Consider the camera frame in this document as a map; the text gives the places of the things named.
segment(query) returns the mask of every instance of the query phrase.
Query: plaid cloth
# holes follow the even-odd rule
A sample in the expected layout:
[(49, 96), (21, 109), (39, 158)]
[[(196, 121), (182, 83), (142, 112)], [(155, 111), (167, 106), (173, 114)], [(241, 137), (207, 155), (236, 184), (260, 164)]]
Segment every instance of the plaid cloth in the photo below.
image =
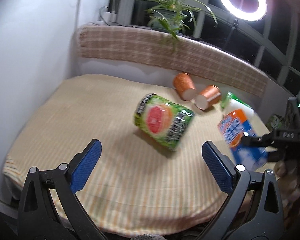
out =
[[(196, 113), (175, 152), (133, 124), (136, 107), (148, 93)], [(211, 140), (232, 158), (217, 128), (221, 119), (219, 105), (203, 112), (171, 88), (106, 75), (78, 76), (64, 81), (31, 117), (8, 153), (3, 173), (23, 187), (32, 166), (55, 169), (91, 139), (99, 139), (102, 155), (76, 193), (93, 222), (126, 237), (173, 234), (210, 220), (226, 198), (201, 155), (202, 144)], [(251, 125), (258, 135), (268, 132), (258, 116)], [(51, 194), (66, 218), (56, 191)]]
[(78, 32), (79, 57), (136, 62), (186, 72), (239, 88), (258, 97), (268, 77), (249, 63), (215, 47), (180, 37), (122, 26), (84, 25)]

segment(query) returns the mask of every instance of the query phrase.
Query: tissue package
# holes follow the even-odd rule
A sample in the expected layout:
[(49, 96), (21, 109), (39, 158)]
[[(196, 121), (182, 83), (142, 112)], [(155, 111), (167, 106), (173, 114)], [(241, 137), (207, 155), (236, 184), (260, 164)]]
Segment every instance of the tissue package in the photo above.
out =
[(194, 113), (156, 94), (146, 95), (134, 114), (134, 124), (161, 145), (175, 150)]
[(261, 147), (245, 147), (242, 136), (256, 136), (246, 115), (241, 109), (227, 114), (218, 124), (219, 131), (233, 154), (236, 164), (242, 164), (248, 171), (255, 171), (267, 161), (267, 152)]

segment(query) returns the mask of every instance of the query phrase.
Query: blue and orange package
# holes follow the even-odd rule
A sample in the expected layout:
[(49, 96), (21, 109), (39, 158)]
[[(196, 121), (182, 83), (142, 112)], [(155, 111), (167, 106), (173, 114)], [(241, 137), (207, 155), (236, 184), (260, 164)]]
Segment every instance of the blue and orange package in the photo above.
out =
[(256, 136), (241, 109), (227, 114), (218, 124), (218, 128), (229, 145), (236, 164), (244, 165), (248, 171), (255, 171), (267, 162), (265, 148), (246, 147), (241, 144), (242, 136)]

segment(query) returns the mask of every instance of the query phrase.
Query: copper-colored cup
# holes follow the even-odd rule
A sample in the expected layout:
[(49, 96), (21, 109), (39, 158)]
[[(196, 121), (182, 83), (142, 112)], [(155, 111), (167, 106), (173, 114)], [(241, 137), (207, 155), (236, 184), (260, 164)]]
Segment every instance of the copper-colored cup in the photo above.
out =
[(196, 89), (191, 77), (187, 73), (179, 73), (176, 75), (172, 84), (183, 100), (191, 101), (194, 98)]
[(204, 90), (197, 95), (195, 105), (201, 109), (208, 109), (210, 106), (218, 103), (221, 100), (221, 91), (214, 85), (208, 85)]

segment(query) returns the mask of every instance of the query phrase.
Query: metal bolt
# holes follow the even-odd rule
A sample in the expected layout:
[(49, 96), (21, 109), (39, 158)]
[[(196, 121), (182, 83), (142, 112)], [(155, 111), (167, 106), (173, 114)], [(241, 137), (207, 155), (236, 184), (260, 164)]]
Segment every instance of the metal bolt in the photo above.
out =
[(266, 172), (267, 172), (269, 175), (273, 175), (273, 174), (274, 174), (273, 170), (271, 170), (271, 169), (267, 169)]
[(236, 166), (236, 169), (237, 169), (238, 171), (245, 171), (245, 170), (246, 170), (246, 167), (243, 166), (242, 164), (238, 164), (238, 165)]
[(37, 171), (37, 168), (36, 167), (32, 167), (32, 168), (30, 168), (30, 173), (35, 173), (36, 171)]
[(68, 165), (66, 163), (62, 163), (59, 165), (59, 169), (62, 171), (65, 170), (66, 168), (68, 168)]

